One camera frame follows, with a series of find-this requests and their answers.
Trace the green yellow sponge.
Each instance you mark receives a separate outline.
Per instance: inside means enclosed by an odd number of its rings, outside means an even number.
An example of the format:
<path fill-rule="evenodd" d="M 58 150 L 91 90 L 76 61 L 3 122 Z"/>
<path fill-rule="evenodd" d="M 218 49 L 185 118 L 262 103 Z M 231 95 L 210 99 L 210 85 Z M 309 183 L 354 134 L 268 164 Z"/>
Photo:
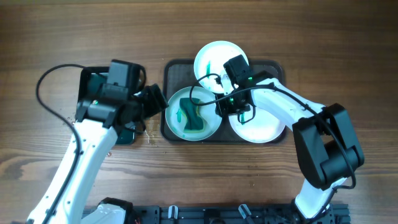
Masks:
<path fill-rule="evenodd" d="M 204 120 L 199 114 L 199 104 L 201 102 L 198 98 L 192 98 L 193 104 L 190 98 L 180 99 L 180 110 L 182 114 L 186 117 L 187 122 L 184 126 L 184 131 L 186 132 L 200 132 L 204 129 Z"/>

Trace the white plate top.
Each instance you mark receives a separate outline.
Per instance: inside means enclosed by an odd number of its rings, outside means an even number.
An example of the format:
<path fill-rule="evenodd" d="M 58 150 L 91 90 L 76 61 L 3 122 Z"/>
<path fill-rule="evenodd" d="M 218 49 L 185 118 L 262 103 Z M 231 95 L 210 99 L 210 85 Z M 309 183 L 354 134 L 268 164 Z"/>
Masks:
<path fill-rule="evenodd" d="M 193 70 L 196 79 L 215 73 L 219 76 L 226 73 L 224 69 L 224 64 L 231 58 L 242 55 L 247 63 L 249 63 L 248 58 L 244 51 L 232 42 L 225 40 L 218 40 L 206 44 L 195 57 Z M 220 84 L 217 84 L 217 76 L 210 76 L 202 79 L 200 85 L 210 90 L 213 93 L 223 94 L 223 89 Z"/>

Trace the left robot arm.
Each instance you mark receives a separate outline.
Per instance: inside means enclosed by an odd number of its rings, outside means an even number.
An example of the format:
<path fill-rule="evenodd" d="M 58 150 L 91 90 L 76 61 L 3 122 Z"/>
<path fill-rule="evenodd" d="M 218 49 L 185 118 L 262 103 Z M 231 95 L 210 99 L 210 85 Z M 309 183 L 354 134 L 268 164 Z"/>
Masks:
<path fill-rule="evenodd" d="M 139 223 L 131 202 L 106 198 L 88 215 L 85 204 L 98 171 L 120 135 L 136 134 L 168 106 L 158 85 L 147 86 L 142 65 L 112 60 L 108 67 L 81 66 L 75 123 L 44 108 L 72 131 L 67 151 L 28 223 Z"/>

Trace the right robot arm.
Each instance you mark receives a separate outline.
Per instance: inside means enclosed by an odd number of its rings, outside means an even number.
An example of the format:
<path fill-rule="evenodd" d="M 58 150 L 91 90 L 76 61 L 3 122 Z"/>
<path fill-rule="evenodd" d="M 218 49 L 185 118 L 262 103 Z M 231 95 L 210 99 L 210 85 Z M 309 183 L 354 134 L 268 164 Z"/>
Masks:
<path fill-rule="evenodd" d="M 254 73 L 242 55 L 223 64 L 233 87 L 222 99 L 234 107 L 246 103 L 263 109 L 294 135 L 300 170 L 305 177 L 294 200 L 300 216 L 313 223 L 326 215 L 339 189 L 356 187 L 355 170 L 364 154 L 347 110 L 338 103 L 324 106 L 289 90 L 269 72 Z"/>

